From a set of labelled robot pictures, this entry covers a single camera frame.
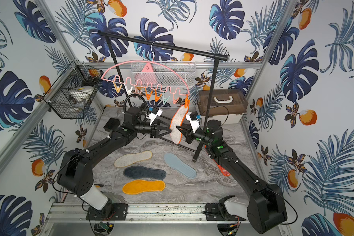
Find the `red shoe insole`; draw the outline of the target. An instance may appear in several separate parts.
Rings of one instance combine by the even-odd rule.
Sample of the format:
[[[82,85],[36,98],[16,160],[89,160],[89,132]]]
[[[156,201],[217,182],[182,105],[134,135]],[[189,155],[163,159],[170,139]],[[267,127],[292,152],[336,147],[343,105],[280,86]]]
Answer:
[[[222,175],[223,176],[225,176],[225,177],[229,177],[231,174],[226,170],[226,169],[224,169],[222,166],[220,166],[220,165],[217,165],[218,166],[218,168],[219,168],[219,170],[220,170],[220,172],[222,173]]]
[[[189,111],[188,106],[185,106],[185,105],[181,106],[177,110],[177,112],[175,113],[175,115],[173,116],[173,118],[171,120],[170,136],[171,136],[172,142],[176,145],[178,145],[182,140],[182,133],[177,129],[177,127],[182,125],[188,111]]]

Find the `white shoe insole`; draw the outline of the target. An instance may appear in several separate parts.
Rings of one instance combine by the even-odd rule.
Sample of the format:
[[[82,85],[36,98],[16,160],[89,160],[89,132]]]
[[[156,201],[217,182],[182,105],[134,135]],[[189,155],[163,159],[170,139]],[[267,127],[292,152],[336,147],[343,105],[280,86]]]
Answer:
[[[164,161],[173,170],[179,172],[189,179],[194,179],[197,176],[196,171],[185,164],[181,159],[179,159],[175,154],[166,153],[164,154]]]

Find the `pink clip hanger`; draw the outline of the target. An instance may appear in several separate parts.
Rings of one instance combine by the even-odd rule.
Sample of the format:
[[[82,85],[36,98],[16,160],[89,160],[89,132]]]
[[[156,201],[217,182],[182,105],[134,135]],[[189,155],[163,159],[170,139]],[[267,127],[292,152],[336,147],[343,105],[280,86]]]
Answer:
[[[152,57],[151,61],[132,60],[115,64],[103,73],[101,80],[112,83],[114,86],[116,83],[120,83],[125,86],[130,85],[135,89],[142,87],[145,91],[150,89],[161,93],[168,92],[172,96],[185,97],[185,107],[188,107],[190,89],[186,77],[180,76],[180,72],[171,69],[165,62],[154,61],[154,58],[155,56]],[[105,78],[110,70],[125,64],[131,64],[130,69],[134,74],[132,78],[127,77],[124,79],[119,72],[111,80]]]

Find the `orange shoe insole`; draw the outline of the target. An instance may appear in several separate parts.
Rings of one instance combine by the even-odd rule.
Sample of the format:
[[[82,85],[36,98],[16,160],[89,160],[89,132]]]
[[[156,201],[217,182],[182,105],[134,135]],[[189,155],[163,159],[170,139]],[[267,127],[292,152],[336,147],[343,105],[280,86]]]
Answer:
[[[134,163],[149,160],[152,158],[152,156],[153,156],[153,154],[150,150],[146,150],[146,151],[139,152],[139,153],[126,154],[126,155],[119,157],[115,161],[114,166],[117,168],[128,167]]]
[[[125,184],[123,193],[128,195],[138,195],[145,192],[158,192],[165,189],[164,181],[134,180]]]

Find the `dark grey shoe insole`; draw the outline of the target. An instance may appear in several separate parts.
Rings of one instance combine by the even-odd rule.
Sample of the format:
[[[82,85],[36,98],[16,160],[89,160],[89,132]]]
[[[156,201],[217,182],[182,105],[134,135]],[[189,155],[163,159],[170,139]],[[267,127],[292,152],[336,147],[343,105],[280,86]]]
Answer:
[[[164,170],[153,169],[144,166],[130,166],[124,169],[123,175],[131,179],[153,179],[162,181],[167,174]]]

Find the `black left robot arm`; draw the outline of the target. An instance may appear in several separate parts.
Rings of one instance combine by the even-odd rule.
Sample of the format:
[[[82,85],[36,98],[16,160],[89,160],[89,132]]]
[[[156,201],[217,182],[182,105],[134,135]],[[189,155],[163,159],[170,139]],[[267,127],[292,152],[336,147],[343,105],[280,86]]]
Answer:
[[[62,166],[55,179],[89,205],[88,218],[97,216],[108,219],[114,214],[114,203],[95,186],[94,168],[116,150],[130,144],[139,133],[152,138],[171,133],[169,126],[159,120],[163,111],[146,102],[141,106],[123,108],[123,120],[110,118],[104,126],[108,136],[85,149],[73,149],[65,153]]]

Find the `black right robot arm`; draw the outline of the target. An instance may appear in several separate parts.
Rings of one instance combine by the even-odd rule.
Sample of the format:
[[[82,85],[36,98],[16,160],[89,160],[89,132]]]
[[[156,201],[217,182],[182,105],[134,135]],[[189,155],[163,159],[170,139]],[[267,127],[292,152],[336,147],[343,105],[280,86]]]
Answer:
[[[259,234],[278,225],[288,225],[286,205],[289,202],[283,197],[281,188],[276,184],[268,184],[237,157],[223,138],[220,121],[211,120],[204,129],[180,125],[177,130],[187,143],[196,140],[204,145],[209,157],[228,171],[249,197],[247,204],[237,202],[234,195],[224,197],[216,210],[204,212],[206,216],[226,221],[248,220]]]

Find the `brown lid storage box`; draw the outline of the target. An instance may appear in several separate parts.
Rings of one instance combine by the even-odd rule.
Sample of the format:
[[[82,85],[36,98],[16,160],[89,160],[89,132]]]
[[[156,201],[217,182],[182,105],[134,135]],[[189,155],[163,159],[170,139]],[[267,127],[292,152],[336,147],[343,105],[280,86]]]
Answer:
[[[210,101],[208,117],[206,115],[210,91],[200,91],[198,95],[198,109],[205,120],[219,120],[223,124],[237,124],[247,111],[248,101],[240,89],[215,89]]]

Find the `small black box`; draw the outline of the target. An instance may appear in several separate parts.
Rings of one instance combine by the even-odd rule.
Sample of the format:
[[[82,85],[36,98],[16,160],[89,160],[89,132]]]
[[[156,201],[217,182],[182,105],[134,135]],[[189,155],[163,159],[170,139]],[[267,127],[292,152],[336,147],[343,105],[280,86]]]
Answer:
[[[118,119],[115,118],[110,118],[107,123],[104,125],[104,129],[106,132],[112,132],[115,131],[119,126],[121,122]]]

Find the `pink triangle item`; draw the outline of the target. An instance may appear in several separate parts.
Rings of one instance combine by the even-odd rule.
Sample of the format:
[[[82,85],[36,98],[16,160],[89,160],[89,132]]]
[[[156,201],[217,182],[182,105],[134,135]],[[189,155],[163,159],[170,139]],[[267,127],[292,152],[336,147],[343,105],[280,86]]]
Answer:
[[[148,87],[156,84],[157,79],[151,63],[136,66],[135,69],[135,79],[138,84]]]

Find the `white bowl in basket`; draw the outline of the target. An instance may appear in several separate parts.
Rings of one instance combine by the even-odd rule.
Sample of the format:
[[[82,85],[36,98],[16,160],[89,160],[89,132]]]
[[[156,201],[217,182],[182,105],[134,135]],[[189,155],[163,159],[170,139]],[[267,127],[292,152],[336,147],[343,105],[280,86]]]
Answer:
[[[88,101],[93,91],[94,91],[93,87],[84,86],[84,87],[72,88],[68,92],[69,95],[72,98],[74,98],[77,102],[81,102],[81,101]]]

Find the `clear wall shelf basket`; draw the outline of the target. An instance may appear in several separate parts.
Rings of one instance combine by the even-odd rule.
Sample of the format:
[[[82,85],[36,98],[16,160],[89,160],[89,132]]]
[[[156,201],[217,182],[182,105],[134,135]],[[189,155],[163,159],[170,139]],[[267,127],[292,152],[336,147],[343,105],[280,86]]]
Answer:
[[[135,79],[136,66],[144,65],[145,63],[151,62],[133,62],[131,65],[131,73]],[[156,87],[161,85],[162,87],[182,87],[187,88],[196,83],[195,74],[196,74],[196,64],[195,62],[163,62],[160,64],[151,63],[154,69],[157,82],[152,85]]]

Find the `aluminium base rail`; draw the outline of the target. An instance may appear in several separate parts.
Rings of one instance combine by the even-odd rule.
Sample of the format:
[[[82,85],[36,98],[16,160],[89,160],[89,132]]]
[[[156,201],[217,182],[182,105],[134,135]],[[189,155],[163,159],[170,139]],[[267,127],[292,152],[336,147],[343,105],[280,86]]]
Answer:
[[[114,216],[109,219],[92,216],[79,203],[53,204],[45,223],[227,223],[217,213],[217,204],[117,204]]]

